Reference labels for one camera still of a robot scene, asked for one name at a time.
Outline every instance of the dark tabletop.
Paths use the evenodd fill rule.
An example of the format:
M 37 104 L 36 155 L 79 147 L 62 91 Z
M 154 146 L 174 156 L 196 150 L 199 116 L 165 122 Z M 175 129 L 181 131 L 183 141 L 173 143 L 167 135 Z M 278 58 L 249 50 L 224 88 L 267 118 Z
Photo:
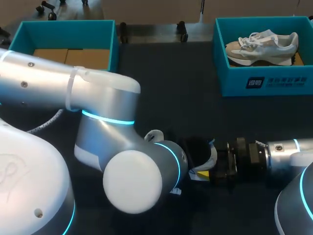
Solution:
M 121 45 L 119 73 L 141 84 L 135 129 L 171 129 L 178 136 L 236 137 L 279 141 L 312 137 L 313 96 L 229 97 L 220 95 L 206 43 Z M 0 108 L 1 117 L 23 130 L 47 120 L 54 111 Z M 110 205 L 102 174 L 79 163 L 74 143 L 80 113 L 66 112 L 38 134 L 63 155 L 77 203 L 78 235 L 276 235 L 274 205 L 278 189 L 264 183 L 226 188 L 187 181 L 181 196 L 169 195 L 140 215 L 123 214 Z

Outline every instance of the shoelace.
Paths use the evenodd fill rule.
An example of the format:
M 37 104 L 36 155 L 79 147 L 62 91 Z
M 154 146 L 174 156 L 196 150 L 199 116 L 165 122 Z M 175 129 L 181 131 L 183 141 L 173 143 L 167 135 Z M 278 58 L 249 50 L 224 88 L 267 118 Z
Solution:
M 238 42 L 240 44 L 240 48 L 248 48 L 250 46 L 261 46 L 262 43 L 258 40 L 259 37 L 254 37 L 258 33 L 251 33 L 249 38 L 238 38 Z

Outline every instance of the teal cardboard box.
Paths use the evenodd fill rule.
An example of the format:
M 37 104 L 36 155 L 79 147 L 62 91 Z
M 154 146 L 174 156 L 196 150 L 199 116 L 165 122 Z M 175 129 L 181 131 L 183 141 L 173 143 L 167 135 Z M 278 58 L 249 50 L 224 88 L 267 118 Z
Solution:
M 98 65 L 97 69 L 110 72 L 116 72 L 118 66 L 119 41 L 114 21 L 22 22 L 9 49 L 42 57 L 37 54 L 40 51 L 48 54 L 48 58 L 42 58 L 57 56 L 57 62 L 91 68 L 85 66 L 93 65 L 86 59 L 89 55 L 95 63 L 104 61 L 105 65 Z
M 296 32 L 304 66 L 231 67 L 224 46 L 267 29 L 278 35 Z M 223 96 L 313 94 L 313 27 L 307 17 L 217 18 L 213 55 Z

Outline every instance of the white cable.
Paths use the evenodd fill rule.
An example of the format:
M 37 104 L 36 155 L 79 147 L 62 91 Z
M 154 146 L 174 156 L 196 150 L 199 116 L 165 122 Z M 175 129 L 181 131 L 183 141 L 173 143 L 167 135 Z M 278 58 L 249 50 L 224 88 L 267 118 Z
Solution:
M 49 121 L 45 122 L 44 124 L 34 128 L 34 129 L 27 131 L 27 133 L 34 134 L 38 131 L 45 129 L 46 127 L 48 127 L 49 125 L 54 123 L 60 117 L 60 115 L 63 113 L 63 111 L 64 111 L 63 109 L 60 109 L 59 111 L 57 111 L 57 113 Z

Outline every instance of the white cap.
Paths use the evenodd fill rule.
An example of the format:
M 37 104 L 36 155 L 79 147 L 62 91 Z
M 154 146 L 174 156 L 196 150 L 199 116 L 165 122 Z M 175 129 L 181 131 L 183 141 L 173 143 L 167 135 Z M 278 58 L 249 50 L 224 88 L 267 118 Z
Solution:
M 103 188 L 119 210 L 138 214 L 149 210 L 162 192 L 162 176 L 145 153 L 128 150 L 115 155 L 103 174 Z
M 65 201 L 66 163 L 48 142 L 3 122 L 0 138 L 0 234 L 33 234 Z

